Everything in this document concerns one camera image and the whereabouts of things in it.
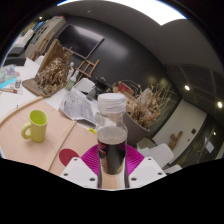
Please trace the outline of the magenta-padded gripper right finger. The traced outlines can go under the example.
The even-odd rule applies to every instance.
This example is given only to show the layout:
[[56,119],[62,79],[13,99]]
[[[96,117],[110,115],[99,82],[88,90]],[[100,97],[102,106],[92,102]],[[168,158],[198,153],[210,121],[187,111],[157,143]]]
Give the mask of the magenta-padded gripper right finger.
[[165,176],[165,172],[152,157],[144,157],[136,149],[126,146],[124,177],[126,188],[140,188]]

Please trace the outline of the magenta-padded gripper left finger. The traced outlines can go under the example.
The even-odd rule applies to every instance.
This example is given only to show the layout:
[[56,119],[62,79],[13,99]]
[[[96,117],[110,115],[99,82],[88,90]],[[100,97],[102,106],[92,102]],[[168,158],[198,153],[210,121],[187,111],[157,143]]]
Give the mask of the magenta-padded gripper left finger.
[[59,160],[65,166],[61,177],[84,188],[101,187],[100,162],[97,146],[94,145],[82,156],[72,149],[62,149]]

